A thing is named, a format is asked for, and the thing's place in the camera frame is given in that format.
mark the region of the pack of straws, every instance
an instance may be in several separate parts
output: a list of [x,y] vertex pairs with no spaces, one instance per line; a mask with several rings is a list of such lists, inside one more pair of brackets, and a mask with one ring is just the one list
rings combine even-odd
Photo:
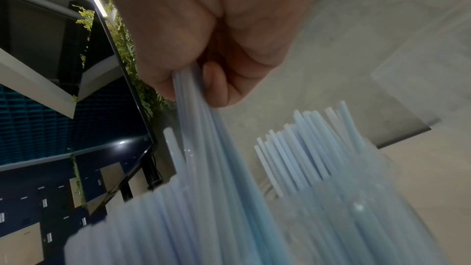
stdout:
[[164,131],[177,175],[86,226],[65,247],[68,265],[445,264],[396,193],[388,163],[355,129],[344,103],[258,140],[278,198],[267,205],[198,66],[174,74],[183,150]]

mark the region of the skin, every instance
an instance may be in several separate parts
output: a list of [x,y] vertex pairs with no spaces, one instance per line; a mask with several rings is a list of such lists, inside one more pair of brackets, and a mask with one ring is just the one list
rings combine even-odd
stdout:
[[141,79],[175,98],[172,71],[195,60],[213,107],[242,100],[286,57],[314,0],[113,0]]

